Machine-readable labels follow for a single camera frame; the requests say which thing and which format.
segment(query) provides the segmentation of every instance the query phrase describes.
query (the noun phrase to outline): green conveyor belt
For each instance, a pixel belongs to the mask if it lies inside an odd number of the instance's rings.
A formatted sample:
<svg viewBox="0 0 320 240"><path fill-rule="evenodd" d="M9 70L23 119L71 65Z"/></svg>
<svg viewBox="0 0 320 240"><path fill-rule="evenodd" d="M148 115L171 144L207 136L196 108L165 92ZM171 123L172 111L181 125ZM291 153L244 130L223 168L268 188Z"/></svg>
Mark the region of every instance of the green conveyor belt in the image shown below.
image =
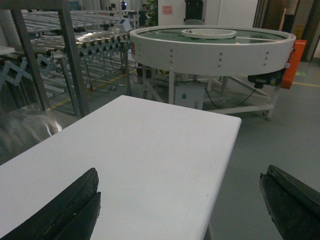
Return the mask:
<svg viewBox="0 0 320 240"><path fill-rule="evenodd" d="M264 33L258 31L247 31L247 30L233 30L236 31L236 37L227 39L204 39L204 38L192 38L187 36L182 36L181 31L188 28L171 28L171 29L161 29L153 30L139 33L140 36L167 40L174 42L186 42L186 43L206 43L206 44L258 44L258 43L270 43L272 41L285 40L286 37Z"/></svg>

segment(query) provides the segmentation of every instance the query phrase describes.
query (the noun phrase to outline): white circular frame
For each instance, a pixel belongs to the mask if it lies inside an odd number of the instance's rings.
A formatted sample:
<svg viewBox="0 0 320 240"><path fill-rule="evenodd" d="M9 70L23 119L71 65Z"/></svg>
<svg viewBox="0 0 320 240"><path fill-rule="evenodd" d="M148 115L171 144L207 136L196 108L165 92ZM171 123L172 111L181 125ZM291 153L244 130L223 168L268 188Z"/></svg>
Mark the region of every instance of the white circular frame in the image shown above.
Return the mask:
<svg viewBox="0 0 320 240"><path fill-rule="evenodd" d="M170 29L244 30L281 36L283 40L260 43L198 43L163 40L140 35ZM247 27L173 25L139 28L130 32L132 57L143 65L175 73L208 76L245 76L272 73L285 67L296 36Z"/></svg>
<svg viewBox="0 0 320 240"><path fill-rule="evenodd" d="M237 35L237 32L215 28L192 28L182 30L181 34L195 39L232 39Z"/></svg>

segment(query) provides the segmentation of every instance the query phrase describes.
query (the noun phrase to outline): yellow floor line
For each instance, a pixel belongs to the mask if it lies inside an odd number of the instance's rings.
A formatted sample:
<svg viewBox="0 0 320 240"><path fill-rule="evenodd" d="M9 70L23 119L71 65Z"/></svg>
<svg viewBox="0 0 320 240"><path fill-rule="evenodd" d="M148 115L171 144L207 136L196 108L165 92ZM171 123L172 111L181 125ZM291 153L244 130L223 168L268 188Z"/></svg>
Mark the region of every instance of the yellow floor line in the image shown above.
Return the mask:
<svg viewBox="0 0 320 240"><path fill-rule="evenodd" d="M302 82L295 82L295 81L294 81L293 84L320 88L320 85L309 84L309 83L302 83Z"/></svg>
<svg viewBox="0 0 320 240"><path fill-rule="evenodd" d="M121 76L117 76L117 77L111 79L109 82L114 82L115 80L124 78L125 76L126 76L125 74L124 74L124 75L121 75ZM108 83L102 83L102 84L100 84L99 86L95 86L95 87L93 88L93 90L102 88L102 87L104 87L104 86L107 85L107 84L108 84ZM71 99L68 98L68 99L66 99L66 100L63 100L63 101L61 101L61 102L59 102L59 103L51 106L51 108L52 108L52 109L55 109L55 108L60 107L60 106L66 104L66 103L68 103L68 102L70 102L70 101L71 101Z"/></svg>

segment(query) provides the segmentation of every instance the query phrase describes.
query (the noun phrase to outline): control box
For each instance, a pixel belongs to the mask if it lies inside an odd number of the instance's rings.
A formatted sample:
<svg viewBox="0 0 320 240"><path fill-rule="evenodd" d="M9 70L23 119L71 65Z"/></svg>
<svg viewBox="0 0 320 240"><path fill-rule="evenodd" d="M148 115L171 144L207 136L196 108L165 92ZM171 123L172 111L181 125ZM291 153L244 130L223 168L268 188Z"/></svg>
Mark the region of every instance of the control box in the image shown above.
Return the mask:
<svg viewBox="0 0 320 240"><path fill-rule="evenodd" d="M205 84L202 82L178 83L175 87L175 105L202 110L204 98Z"/></svg>
<svg viewBox="0 0 320 240"><path fill-rule="evenodd" d="M120 29L121 32L128 32L131 28L131 24L128 18L122 19L116 26Z"/></svg>

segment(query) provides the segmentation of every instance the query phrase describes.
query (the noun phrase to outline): white tabletop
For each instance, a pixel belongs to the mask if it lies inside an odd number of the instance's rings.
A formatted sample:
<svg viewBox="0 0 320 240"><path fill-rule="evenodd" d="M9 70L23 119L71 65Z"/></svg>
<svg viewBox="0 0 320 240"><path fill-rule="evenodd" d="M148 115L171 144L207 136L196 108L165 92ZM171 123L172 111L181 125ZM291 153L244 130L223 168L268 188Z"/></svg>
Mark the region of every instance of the white tabletop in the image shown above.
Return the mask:
<svg viewBox="0 0 320 240"><path fill-rule="evenodd" d="M0 237L94 167L92 240L203 239L240 123L121 96L0 166Z"/></svg>
<svg viewBox="0 0 320 240"><path fill-rule="evenodd" d="M13 47L1 46L0 45L0 55L12 54L16 50Z"/></svg>

